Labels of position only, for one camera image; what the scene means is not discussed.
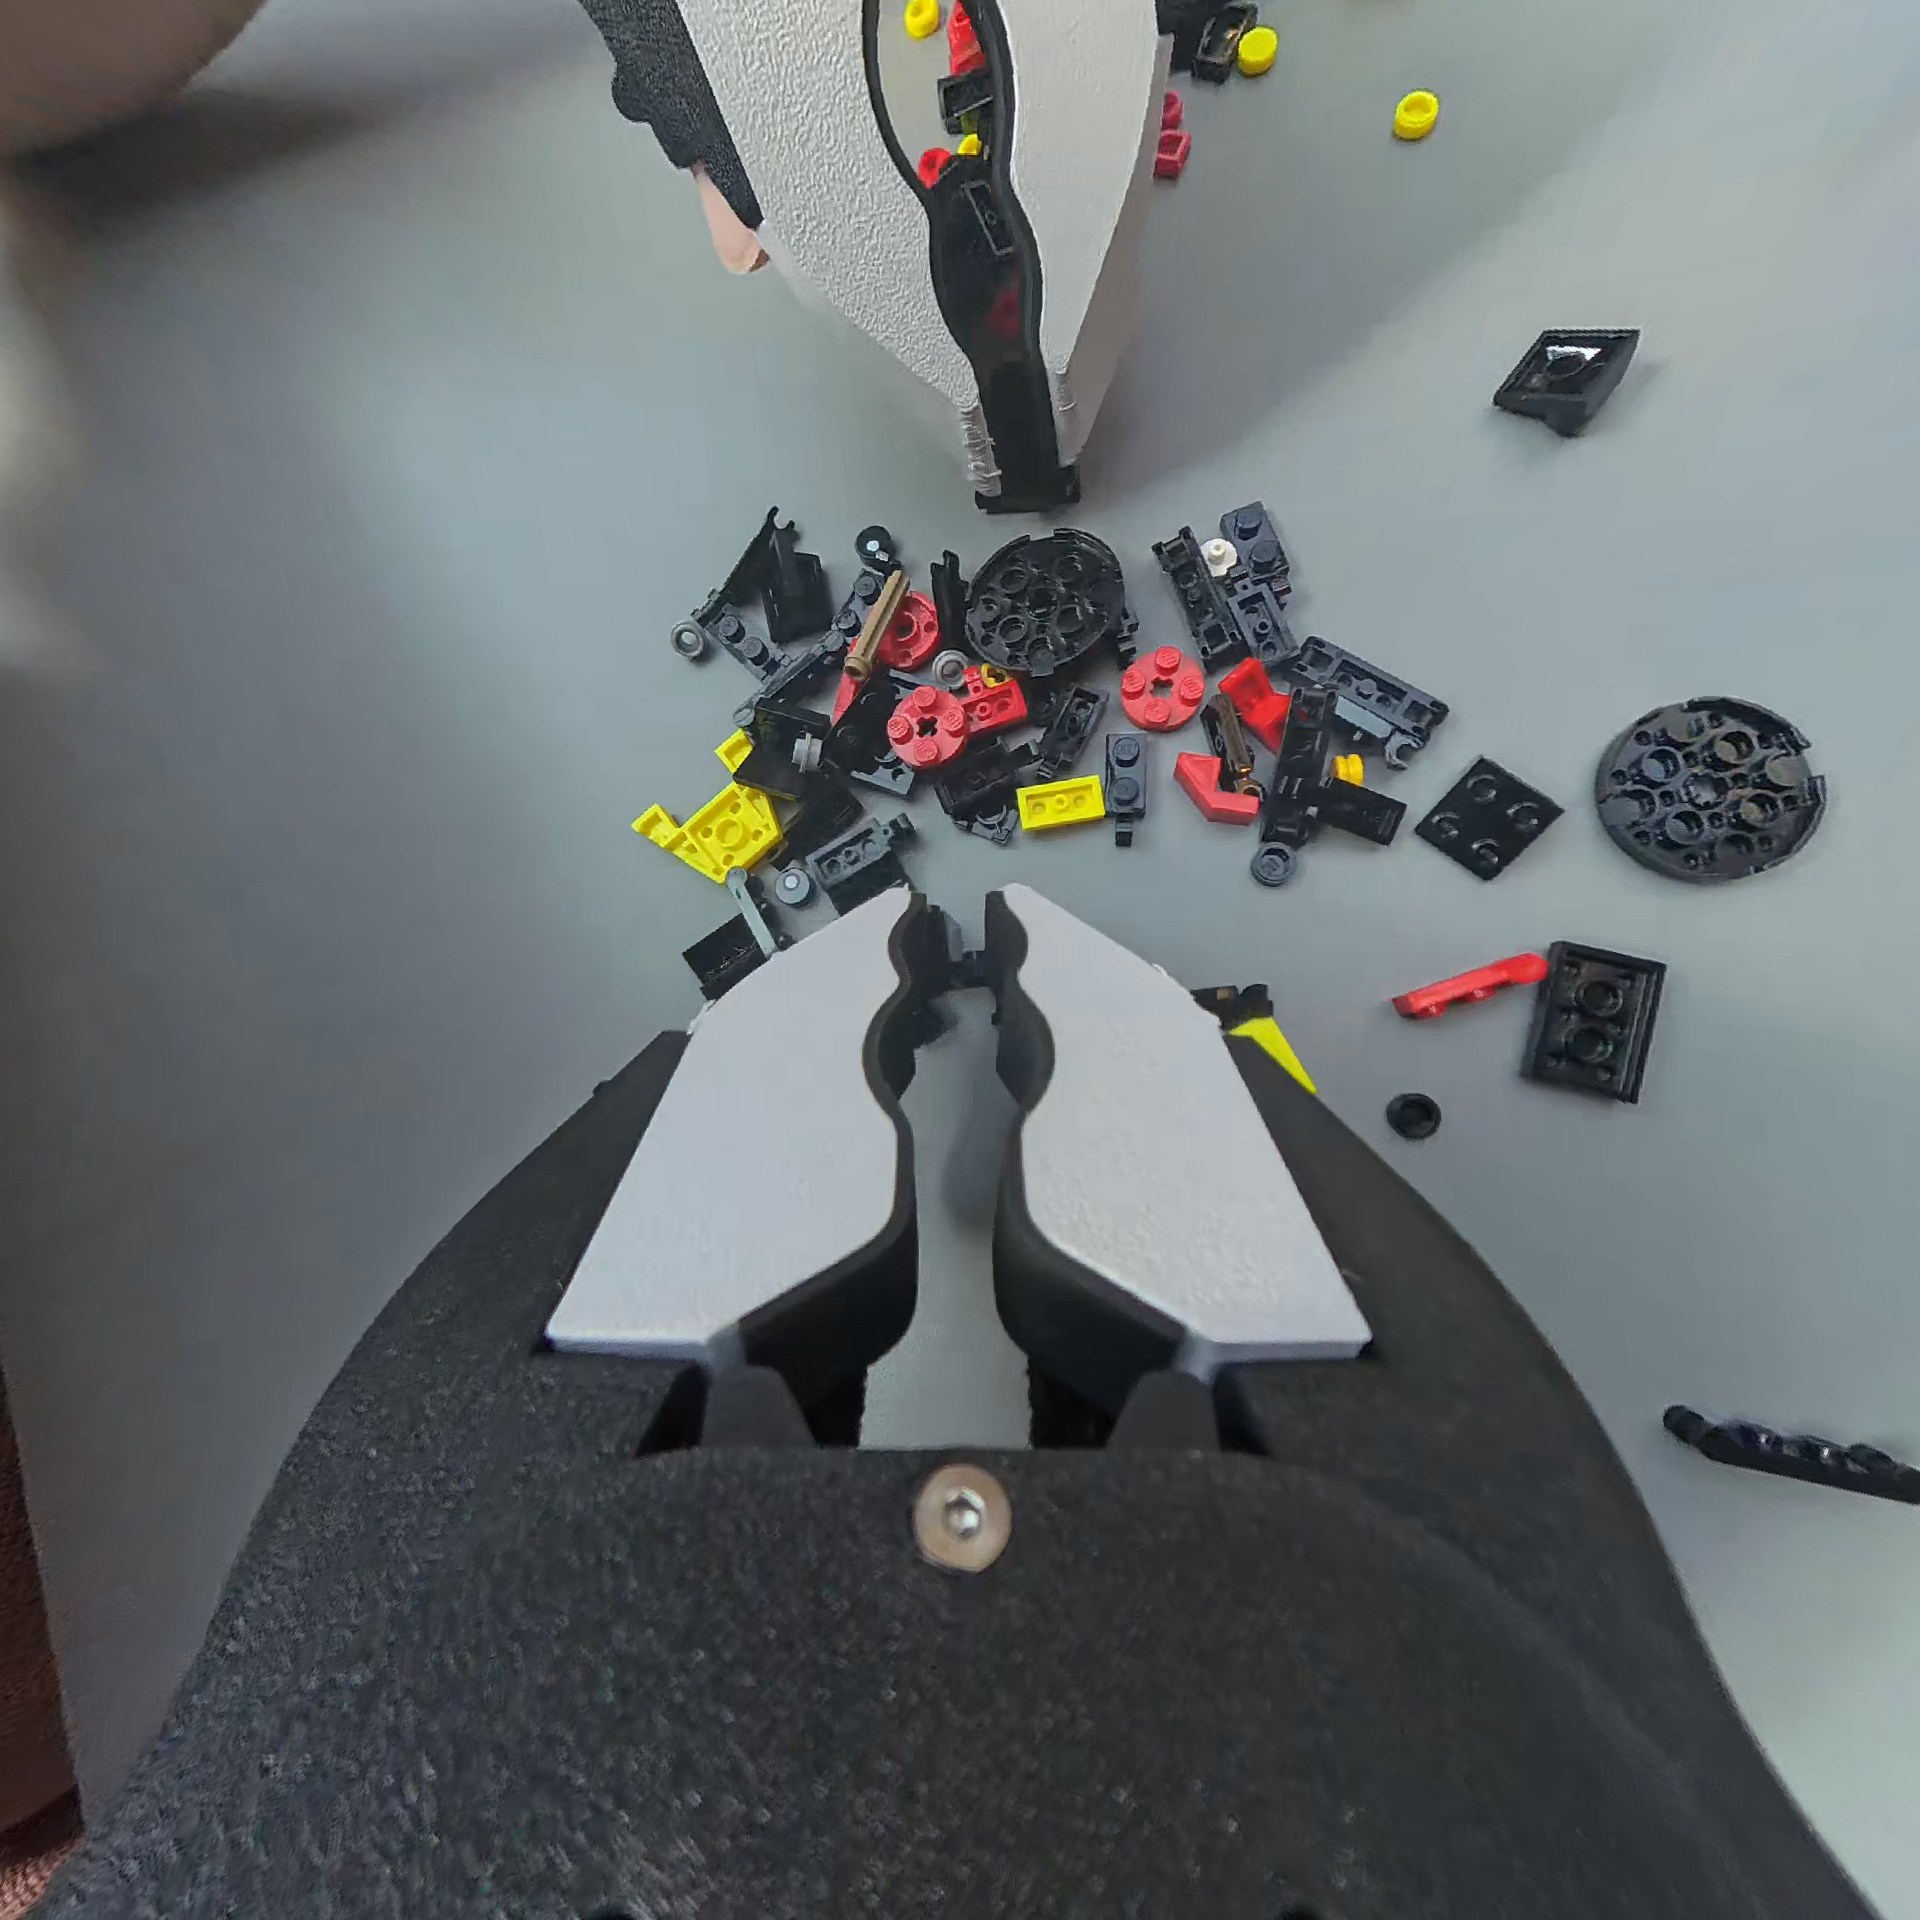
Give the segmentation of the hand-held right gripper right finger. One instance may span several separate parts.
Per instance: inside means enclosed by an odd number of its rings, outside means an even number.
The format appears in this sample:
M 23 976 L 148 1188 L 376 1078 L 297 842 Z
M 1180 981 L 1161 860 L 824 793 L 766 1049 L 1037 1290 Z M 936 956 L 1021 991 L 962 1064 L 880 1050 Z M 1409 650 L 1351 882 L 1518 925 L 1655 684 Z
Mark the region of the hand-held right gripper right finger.
M 982 932 L 1014 1102 L 994 1301 L 1030 1368 L 1357 1357 L 1370 1328 L 1216 1018 L 1024 882 L 986 893 Z

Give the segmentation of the black round plate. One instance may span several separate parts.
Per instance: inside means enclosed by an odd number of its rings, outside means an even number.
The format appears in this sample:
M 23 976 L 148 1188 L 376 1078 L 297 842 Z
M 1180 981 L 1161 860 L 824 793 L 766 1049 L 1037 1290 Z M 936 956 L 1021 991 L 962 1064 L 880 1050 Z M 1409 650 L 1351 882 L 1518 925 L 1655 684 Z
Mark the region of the black round plate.
M 1808 735 L 1730 696 L 1645 711 L 1599 753 L 1593 805 L 1614 846 L 1689 885 L 1769 872 L 1818 830 L 1829 785 Z

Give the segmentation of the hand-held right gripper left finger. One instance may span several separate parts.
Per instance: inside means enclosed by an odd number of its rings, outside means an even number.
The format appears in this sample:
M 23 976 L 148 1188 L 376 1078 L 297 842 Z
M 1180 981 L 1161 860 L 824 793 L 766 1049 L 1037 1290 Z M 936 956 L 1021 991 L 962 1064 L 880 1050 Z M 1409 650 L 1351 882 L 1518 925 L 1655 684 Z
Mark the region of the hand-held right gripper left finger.
M 901 1095 L 924 895 L 894 886 L 768 958 L 682 1037 L 544 1325 L 559 1352 L 866 1368 L 919 1301 Z

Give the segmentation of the person's left forearm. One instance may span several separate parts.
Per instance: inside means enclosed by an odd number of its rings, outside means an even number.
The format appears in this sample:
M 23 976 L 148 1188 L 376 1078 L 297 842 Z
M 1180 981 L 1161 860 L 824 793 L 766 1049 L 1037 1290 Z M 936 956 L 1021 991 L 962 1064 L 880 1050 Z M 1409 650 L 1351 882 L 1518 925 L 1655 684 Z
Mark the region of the person's left forearm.
M 1 157 L 62 149 L 165 105 L 261 2 L 4 2 Z

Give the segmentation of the black square plate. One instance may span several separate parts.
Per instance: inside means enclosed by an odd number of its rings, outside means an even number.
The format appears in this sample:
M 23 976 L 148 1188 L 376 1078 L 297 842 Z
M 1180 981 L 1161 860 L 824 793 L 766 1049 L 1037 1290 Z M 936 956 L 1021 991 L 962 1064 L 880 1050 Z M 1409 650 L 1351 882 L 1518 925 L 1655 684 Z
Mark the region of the black square plate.
M 1562 806 L 1541 789 L 1500 761 L 1477 756 L 1422 815 L 1415 834 L 1466 874 L 1494 879 L 1561 815 Z

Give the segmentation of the pile of small red yellow bricks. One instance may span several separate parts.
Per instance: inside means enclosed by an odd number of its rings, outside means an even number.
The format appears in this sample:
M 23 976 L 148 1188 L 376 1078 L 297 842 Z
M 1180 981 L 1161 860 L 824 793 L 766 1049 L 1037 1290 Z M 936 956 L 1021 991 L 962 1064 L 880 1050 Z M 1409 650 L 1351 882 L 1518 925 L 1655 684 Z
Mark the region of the pile of small red yellow bricks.
M 1170 68 L 1206 84 L 1223 84 L 1231 73 L 1255 80 L 1277 60 L 1279 37 L 1261 23 L 1256 5 L 1250 2 L 1159 5 L 1159 23 L 1170 37 Z M 935 33 L 946 41 L 949 71 L 940 81 L 940 112 L 949 142 L 917 157 L 919 182 L 932 188 L 957 160 L 984 153 L 994 87 L 969 5 L 908 2 L 902 32 L 912 41 L 930 41 Z M 1153 178 L 1180 178 L 1191 146 L 1183 98 L 1167 87 L 1161 98 Z

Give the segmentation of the person's left hand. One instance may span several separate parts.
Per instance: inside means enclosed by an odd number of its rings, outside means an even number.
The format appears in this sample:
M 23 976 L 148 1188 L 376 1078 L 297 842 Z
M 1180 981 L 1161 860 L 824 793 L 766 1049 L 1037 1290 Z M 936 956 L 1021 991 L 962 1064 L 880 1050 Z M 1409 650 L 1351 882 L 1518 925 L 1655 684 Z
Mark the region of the person's left hand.
M 710 180 L 708 170 L 702 164 L 695 164 L 688 170 L 695 197 L 705 218 L 710 249 L 714 250 L 719 265 L 732 277 L 750 277 L 768 265 L 766 246 L 758 239 L 756 228 L 744 224 L 735 209 L 732 207 L 725 192 Z

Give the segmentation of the black angled brick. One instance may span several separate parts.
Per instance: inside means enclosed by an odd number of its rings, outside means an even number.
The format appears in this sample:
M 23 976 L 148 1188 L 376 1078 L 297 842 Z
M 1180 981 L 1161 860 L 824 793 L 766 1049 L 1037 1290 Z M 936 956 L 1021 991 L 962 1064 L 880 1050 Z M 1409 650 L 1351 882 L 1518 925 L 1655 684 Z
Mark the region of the black angled brick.
M 1617 390 L 1640 346 L 1636 326 L 1549 326 L 1494 390 L 1497 412 L 1582 436 Z

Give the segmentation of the grey desk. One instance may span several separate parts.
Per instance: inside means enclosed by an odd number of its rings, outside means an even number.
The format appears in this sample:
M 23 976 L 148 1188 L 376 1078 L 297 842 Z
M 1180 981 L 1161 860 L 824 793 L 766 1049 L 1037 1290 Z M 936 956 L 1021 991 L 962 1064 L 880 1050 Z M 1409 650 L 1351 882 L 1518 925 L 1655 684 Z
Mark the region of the grey desk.
M 1562 806 L 1500 879 L 1404 830 L 1265 892 L 920 814 L 1197 984 L 1264 978 L 1325 1102 L 1567 1362 L 1775 1769 L 1914 1914 L 1914 1514 L 1718 1472 L 1665 1404 L 1914 1455 L 1914 5 L 1277 5 L 1193 87 L 1084 524 L 1149 558 L 1261 496 L 1296 617 Z M 274 5 L 178 112 L 30 170 L 74 487 L 4 662 L 4 1357 L 87 1813 L 152 1746 L 301 1417 L 428 1250 L 695 991 L 741 677 L 666 629 L 780 505 L 836 576 L 1010 525 L 882 351 L 726 277 L 574 5 Z M 1497 412 L 1639 328 L 1576 438 Z M 1818 830 L 1689 885 L 1605 748 L 1730 696 Z M 1665 962 L 1639 1102 L 1519 1076 L 1510 952 Z M 1407 1142 L 1385 1102 L 1429 1093 Z

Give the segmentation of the pile of large black red bricks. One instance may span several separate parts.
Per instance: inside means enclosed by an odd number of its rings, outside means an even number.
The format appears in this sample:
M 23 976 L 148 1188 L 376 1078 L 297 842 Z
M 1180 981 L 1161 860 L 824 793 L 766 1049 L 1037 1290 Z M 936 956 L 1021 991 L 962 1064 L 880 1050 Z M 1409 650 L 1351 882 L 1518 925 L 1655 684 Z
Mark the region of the pile of large black red bricks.
M 799 938 L 798 911 L 845 913 L 910 879 L 920 814 L 970 841 L 1100 828 L 1128 848 L 1170 781 L 1212 824 L 1252 834 L 1250 874 L 1282 886 L 1319 831 L 1390 848 L 1383 791 L 1447 705 L 1289 626 L 1289 556 L 1268 509 L 1152 546 L 1186 636 L 1141 638 L 1118 551 L 1058 528 L 924 574 L 880 524 L 832 591 L 793 518 L 768 509 L 671 654 L 751 677 L 698 806 L 649 806 L 645 842 L 722 889 L 719 927 L 682 951 L 714 1002 Z

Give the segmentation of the black rectangular plate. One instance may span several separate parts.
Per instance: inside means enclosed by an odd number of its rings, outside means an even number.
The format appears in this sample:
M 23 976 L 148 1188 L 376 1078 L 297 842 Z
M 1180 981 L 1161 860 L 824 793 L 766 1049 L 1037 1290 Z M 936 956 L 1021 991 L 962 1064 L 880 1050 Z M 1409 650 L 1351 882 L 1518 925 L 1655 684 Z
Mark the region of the black rectangular plate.
M 1631 1106 L 1640 1098 L 1665 962 L 1553 941 L 1544 956 L 1519 1076 Z

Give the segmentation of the long black beam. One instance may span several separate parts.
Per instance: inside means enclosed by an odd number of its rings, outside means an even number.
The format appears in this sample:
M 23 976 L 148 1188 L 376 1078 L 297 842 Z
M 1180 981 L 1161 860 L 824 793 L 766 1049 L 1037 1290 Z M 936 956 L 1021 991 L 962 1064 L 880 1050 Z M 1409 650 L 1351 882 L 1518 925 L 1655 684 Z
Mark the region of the long black beam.
M 1879 1447 L 1752 1421 L 1718 1421 L 1685 1404 L 1663 1407 L 1663 1428 L 1677 1444 L 1728 1469 L 1918 1506 L 1918 1466 Z

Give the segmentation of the red curved brick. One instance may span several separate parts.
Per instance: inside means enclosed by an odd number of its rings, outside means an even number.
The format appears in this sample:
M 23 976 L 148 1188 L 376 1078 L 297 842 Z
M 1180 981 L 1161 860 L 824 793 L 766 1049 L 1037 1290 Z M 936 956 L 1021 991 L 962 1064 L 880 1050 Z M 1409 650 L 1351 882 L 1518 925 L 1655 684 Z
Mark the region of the red curved brick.
M 1442 976 L 1390 999 L 1390 1007 L 1407 1021 L 1434 1018 L 1463 1005 L 1485 1002 L 1501 991 L 1538 988 L 1549 970 L 1541 951 L 1518 951 L 1490 964 Z

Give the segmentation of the small black brick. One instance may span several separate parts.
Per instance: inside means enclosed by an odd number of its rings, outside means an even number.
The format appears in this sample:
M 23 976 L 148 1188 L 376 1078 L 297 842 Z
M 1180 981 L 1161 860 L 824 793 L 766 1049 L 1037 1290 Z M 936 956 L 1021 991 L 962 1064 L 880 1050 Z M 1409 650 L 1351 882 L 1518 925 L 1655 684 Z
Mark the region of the small black brick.
M 984 951 L 969 949 L 957 919 L 917 895 L 902 935 L 902 1042 L 913 1050 L 953 1031 L 953 999 L 986 989 Z

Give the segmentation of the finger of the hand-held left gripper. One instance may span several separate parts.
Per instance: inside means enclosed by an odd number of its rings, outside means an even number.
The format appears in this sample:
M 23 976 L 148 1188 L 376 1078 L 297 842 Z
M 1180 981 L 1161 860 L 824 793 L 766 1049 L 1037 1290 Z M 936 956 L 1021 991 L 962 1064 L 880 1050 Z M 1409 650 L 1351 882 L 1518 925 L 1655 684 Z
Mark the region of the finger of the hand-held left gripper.
M 1152 2 L 975 5 L 996 81 L 991 178 L 1014 212 L 1014 412 L 986 511 L 1077 501 L 1077 466 L 1136 332 L 1170 33 Z
M 774 265 L 919 381 L 982 511 L 1024 506 L 1024 214 L 991 151 L 920 176 L 884 5 L 679 6 Z

